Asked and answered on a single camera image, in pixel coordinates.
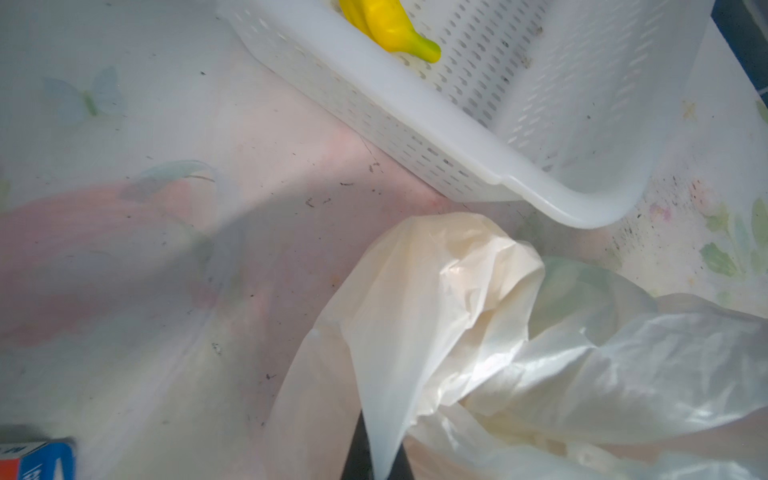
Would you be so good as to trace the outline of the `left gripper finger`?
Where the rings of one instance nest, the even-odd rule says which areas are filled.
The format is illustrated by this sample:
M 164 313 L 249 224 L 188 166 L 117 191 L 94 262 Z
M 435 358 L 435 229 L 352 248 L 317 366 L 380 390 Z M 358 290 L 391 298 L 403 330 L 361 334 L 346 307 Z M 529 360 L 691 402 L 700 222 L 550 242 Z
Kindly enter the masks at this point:
M 369 439 L 363 414 L 360 414 L 340 480 L 371 480 L 373 478 Z M 388 479 L 414 480 L 413 471 L 403 445 L 400 445 L 397 451 Z

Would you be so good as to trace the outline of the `white plastic bag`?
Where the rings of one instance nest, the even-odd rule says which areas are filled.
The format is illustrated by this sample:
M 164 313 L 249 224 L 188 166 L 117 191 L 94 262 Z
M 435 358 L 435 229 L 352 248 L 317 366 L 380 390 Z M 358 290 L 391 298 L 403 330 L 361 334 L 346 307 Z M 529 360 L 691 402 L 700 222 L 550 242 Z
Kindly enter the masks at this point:
M 767 322 L 541 257 L 470 213 L 377 239 L 304 338 L 271 479 L 763 479 L 767 460 L 616 453 L 767 405 Z

